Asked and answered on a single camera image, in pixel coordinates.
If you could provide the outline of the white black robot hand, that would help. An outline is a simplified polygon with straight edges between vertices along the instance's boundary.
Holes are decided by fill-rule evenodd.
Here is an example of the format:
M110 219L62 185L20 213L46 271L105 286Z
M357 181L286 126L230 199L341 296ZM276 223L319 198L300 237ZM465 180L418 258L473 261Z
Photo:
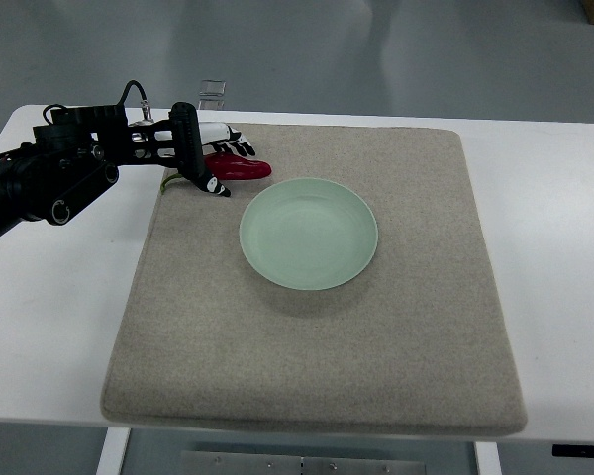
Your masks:
M162 158L170 159L166 167L174 170L167 176L177 173L181 165L191 164L197 158L218 152L256 160L256 151L245 135L224 123L178 123L172 125L171 133L158 133L156 136L173 142L161 153Z

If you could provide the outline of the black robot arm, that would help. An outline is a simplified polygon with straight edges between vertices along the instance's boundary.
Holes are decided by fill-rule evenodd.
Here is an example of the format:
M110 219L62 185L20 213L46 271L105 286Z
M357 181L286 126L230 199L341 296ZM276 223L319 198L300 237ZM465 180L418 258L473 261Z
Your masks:
M129 122L129 81L114 104L68 107L50 104L34 139L0 153L0 237L22 222L63 226L119 180L120 167L155 164L176 169L198 189L209 191L196 108L175 103L166 119Z

